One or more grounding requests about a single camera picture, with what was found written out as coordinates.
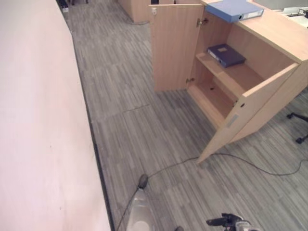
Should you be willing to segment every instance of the cabinet shelf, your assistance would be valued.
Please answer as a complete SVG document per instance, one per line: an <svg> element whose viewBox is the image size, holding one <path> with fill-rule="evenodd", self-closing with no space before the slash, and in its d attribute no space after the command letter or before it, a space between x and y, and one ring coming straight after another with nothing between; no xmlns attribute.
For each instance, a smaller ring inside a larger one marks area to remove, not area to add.
<svg viewBox="0 0 308 231"><path fill-rule="evenodd" d="M208 83L190 86L187 91L214 127L221 127L233 107L232 100L220 88L212 88Z"/></svg>
<svg viewBox="0 0 308 231"><path fill-rule="evenodd" d="M264 81L246 64L224 68L208 53L200 53L196 58L214 75L214 82L220 85L228 96L230 93L234 95L230 97L233 100L239 99L243 93Z"/></svg>

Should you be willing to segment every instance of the binder on shelf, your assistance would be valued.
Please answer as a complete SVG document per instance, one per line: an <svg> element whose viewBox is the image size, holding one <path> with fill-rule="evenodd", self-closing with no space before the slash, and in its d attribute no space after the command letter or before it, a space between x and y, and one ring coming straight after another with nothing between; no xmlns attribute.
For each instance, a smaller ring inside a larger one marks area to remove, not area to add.
<svg viewBox="0 0 308 231"><path fill-rule="evenodd" d="M223 0L209 3L205 10L222 18L228 23L234 23L249 18L260 17L264 9L246 0Z"/></svg>
<svg viewBox="0 0 308 231"><path fill-rule="evenodd" d="M245 57L239 54L236 50L227 44L221 44L214 47L209 47L207 52L216 59L223 67L242 64L245 62Z"/></svg>

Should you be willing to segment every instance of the gray carpet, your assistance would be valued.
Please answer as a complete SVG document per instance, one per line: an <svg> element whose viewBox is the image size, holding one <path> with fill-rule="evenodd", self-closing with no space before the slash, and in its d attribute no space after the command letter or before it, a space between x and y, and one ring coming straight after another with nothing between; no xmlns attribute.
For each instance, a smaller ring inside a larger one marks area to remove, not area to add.
<svg viewBox="0 0 308 231"><path fill-rule="evenodd" d="M149 175L197 157L214 128L184 90L155 93L149 25L126 23L114 0L77 0L65 16L72 31L81 80L99 147L117 226L142 173ZM307 123L305 90L259 132L219 152L245 158L274 173L294 171L308 142L294 142ZM292 176L274 177L228 156L170 168L150 179L146 193L159 231L218 231L206 220L237 213L265 231L308 230L308 163ZM126 216L120 230L124 231Z"/></svg>

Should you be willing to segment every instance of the power cord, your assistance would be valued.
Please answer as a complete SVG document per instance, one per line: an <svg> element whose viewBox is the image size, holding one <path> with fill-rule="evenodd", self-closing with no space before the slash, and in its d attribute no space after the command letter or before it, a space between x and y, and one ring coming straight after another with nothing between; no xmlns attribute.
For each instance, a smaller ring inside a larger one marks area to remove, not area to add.
<svg viewBox="0 0 308 231"><path fill-rule="evenodd" d="M141 25L145 25L145 24L149 23L149 21L140 22L140 23L134 23L129 17L125 20L125 22L127 24L136 25L136 26L141 26Z"/></svg>
<svg viewBox="0 0 308 231"><path fill-rule="evenodd" d="M130 206L130 203L131 203L131 201L133 200L133 198L134 198L134 196L135 196L135 194L136 194L137 191L138 191L138 188L136 188L135 192L133 193L133 195L131 196L130 200L128 201L128 204L127 204L127 206L126 206L126 208L125 208L125 210L124 210L124 213L123 213L123 215L122 215L122 217L121 217L121 220L120 220L120 222L119 222L119 224L118 224L118 226L117 226L117 228L116 228L116 231L119 230L119 228L120 228L120 226L121 226L121 223L122 223L122 221L123 221L123 218L125 217L125 214L126 214L126 212L127 212L127 210L128 210L128 207Z"/></svg>
<svg viewBox="0 0 308 231"><path fill-rule="evenodd" d="M230 156L230 157L239 159L239 160L241 160L241 161L243 161L243 162L245 162L245 163L251 165L252 167L254 167L254 168L260 170L261 172L264 172L264 173L266 173L266 174L269 174L269 175L272 175L272 176L276 176L276 177L294 175L295 173L297 173L297 172L300 170L300 168L301 168L301 166L302 166L302 163L303 163L304 161L308 161L308 159L302 159L302 160L299 162L298 168L297 168L296 171L294 171L294 172L276 174L276 173L271 173L271 172L268 172L268 171L266 171L266 170L263 170L263 169L259 168L258 166L256 166L256 165L250 163L249 161L247 161L247 160L245 160L245 159L243 159L243 158L240 158L240 157L238 157L238 156L232 155L232 154L214 153L214 154L211 154L211 156L212 156L212 155ZM148 179L152 178L153 176L155 176L155 175L157 175L157 174L159 174L159 173L161 173L161 172L163 172L163 171L165 171L165 170L167 170L167 169L169 169L169 168L172 168L172 167L175 167L175 166L184 164L184 163L186 163L186 162L188 162L188 161L196 160L196 159L198 159L198 157L189 158L189 159L186 159L186 160L184 160L184 161L182 161L182 162L179 162L179 163L176 163L176 164L167 166L166 168L163 168L163 169L161 169L161 170L159 170L159 171L157 171L157 172L155 172L155 173L149 175L149 178L148 178ZM131 196L130 200L128 201L128 204L126 205L126 208L125 208L124 213L123 213L123 215L122 215L122 217L121 217L121 220L120 220L120 222L119 222L119 224L118 224L118 226L117 226L116 231L119 230L119 228L120 228L120 226L121 226L121 224L122 224L123 218L124 218L124 216L125 216L125 214L126 214L128 208L129 208L129 205L131 204L131 201L132 201L132 199L134 198L134 196L135 196L135 194L136 194L137 191L138 191L138 188L135 190L135 192L134 192L133 195Z"/></svg>
<svg viewBox="0 0 308 231"><path fill-rule="evenodd" d="M266 173L266 174L269 174L269 175L272 175L272 176L276 176L276 177L283 177L283 176L290 176L290 175L293 175L293 174L297 173L297 172L300 170L300 168L301 168L301 166L302 166L302 163L303 163L304 161L308 161L308 159L302 159L302 160L299 162L299 166L298 166L297 170L294 171L294 172L276 174L276 173L271 173L271 172L268 172L268 171L266 171L266 170L263 170L263 169L259 168L258 166L256 166L256 165L254 165L254 164L248 162L247 160L242 159L242 158L240 158L240 157L238 157L238 156L235 156L235 155L232 155L232 154L214 153L214 154L212 154L212 155L226 155L226 156L234 157L234 158L236 158L236 159L239 159L239 160L241 160L241 161L243 161L243 162L245 162L245 163L251 165L252 167L255 167L256 169L260 170L261 172L264 172L264 173Z"/></svg>

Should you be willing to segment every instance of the chair base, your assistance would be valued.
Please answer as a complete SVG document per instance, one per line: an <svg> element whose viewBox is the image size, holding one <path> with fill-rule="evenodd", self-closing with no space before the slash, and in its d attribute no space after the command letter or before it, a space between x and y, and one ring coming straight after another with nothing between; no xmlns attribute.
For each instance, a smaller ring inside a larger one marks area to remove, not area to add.
<svg viewBox="0 0 308 231"><path fill-rule="evenodd" d="M288 115L287 115L287 117L288 117L289 119L293 118L294 116L297 117L297 118L299 118L299 119L302 119L302 120L308 122L308 117L307 117L307 116L302 116L302 115L296 114L296 113L294 113L294 112L292 112L291 114L288 114ZM296 141L296 143L301 144L301 143L304 142L307 138L308 138L308 135L306 135L306 136L304 136L304 137L299 137L299 138L297 138L295 141Z"/></svg>

